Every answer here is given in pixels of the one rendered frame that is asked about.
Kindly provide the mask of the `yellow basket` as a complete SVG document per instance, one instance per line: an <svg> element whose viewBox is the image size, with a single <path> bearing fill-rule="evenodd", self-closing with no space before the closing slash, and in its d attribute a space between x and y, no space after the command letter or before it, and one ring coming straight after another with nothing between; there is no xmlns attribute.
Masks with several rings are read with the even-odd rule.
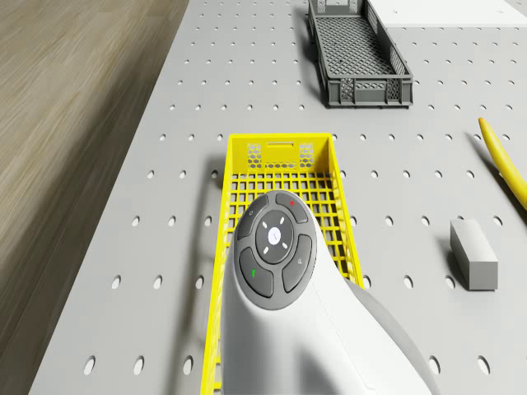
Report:
<svg viewBox="0 0 527 395"><path fill-rule="evenodd" d="M281 188L301 197L313 209L340 274L359 286L364 285L341 175L333 138L328 133L229 137L200 395L220 393L220 312L225 261L237 222L257 196Z"/></svg>

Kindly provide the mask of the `banana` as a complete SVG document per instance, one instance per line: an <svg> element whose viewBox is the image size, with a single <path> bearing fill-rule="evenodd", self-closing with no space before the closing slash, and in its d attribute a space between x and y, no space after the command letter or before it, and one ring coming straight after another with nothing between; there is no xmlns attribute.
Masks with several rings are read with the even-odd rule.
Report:
<svg viewBox="0 0 527 395"><path fill-rule="evenodd" d="M523 179L518 169L507 155L505 148L500 143L489 123L484 118L478 119L478 124L483 135L491 158L498 168L507 186L513 192L521 206L527 210L527 182Z"/></svg>

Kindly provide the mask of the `dark grey basket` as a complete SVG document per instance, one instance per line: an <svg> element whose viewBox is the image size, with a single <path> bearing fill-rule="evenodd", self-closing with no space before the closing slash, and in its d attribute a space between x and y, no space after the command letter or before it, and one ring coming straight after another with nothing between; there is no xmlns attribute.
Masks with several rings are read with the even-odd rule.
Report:
<svg viewBox="0 0 527 395"><path fill-rule="evenodd" d="M329 106L413 104L413 74L369 0L309 0L308 18Z"/></svg>

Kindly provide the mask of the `white board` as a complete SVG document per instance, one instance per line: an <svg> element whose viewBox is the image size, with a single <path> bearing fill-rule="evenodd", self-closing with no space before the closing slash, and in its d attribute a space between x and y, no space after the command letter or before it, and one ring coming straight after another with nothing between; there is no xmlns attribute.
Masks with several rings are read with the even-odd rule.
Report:
<svg viewBox="0 0 527 395"><path fill-rule="evenodd" d="M371 0L387 27L527 27L505 0Z"/></svg>

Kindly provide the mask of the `grey cube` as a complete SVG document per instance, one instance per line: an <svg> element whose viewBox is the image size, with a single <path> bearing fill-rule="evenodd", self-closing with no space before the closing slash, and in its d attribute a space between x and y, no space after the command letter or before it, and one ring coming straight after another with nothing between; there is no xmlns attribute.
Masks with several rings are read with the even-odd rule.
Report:
<svg viewBox="0 0 527 395"><path fill-rule="evenodd" d="M498 288L498 259L476 220L450 221L450 247L470 290Z"/></svg>

